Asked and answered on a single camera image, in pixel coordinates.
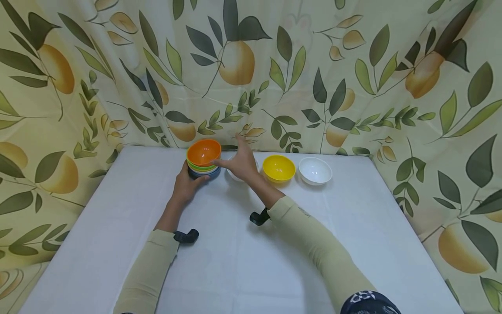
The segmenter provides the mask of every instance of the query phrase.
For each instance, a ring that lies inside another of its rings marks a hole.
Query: white tablecloth
[[[255,153],[260,164],[268,155]],[[287,155],[296,165],[306,157]],[[20,314],[111,313],[184,158],[182,149],[126,147]],[[336,235],[403,314],[462,313],[372,162],[319,158],[333,170],[327,185],[308,186],[297,174],[280,189]],[[257,227],[249,221],[251,212],[263,208],[226,171],[204,186],[179,228],[195,228],[200,237],[180,247],[157,313],[333,313],[312,265],[270,222]]]

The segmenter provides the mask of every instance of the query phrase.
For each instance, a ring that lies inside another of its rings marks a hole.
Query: fabric backdrop
[[[124,145],[236,132],[372,158],[462,308],[500,312],[501,2],[0,4],[0,312]]]

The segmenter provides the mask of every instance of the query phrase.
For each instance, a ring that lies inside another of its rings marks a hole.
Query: beige sleeve
[[[337,313],[354,293],[376,291],[335,236],[292,199],[281,198],[268,214],[279,232],[293,239],[317,267]]]
[[[178,252],[174,234],[162,230],[150,233],[134,262],[113,314],[154,314],[169,266]]]

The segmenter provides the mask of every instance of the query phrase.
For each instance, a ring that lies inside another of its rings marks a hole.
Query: right hand
[[[216,159],[213,164],[230,170],[237,178],[244,182],[258,173],[256,169],[255,157],[253,151],[246,144],[244,137],[236,134],[238,142],[237,154],[230,160]]]

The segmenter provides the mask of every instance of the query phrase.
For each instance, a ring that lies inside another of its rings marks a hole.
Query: black clip
[[[269,214],[267,213],[267,208],[265,208],[261,214],[258,214],[257,212],[253,212],[250,217],[249,217],[249,220],[251,220],[251,222],[257,226],[261,226],[263,225],[267,220],[269,220],[270,216]]]
[[[193,244],[199,238],[199,232],[195,229],[190,230],[188,234],[181,231],[174,232],[174,240],[180,244]]]

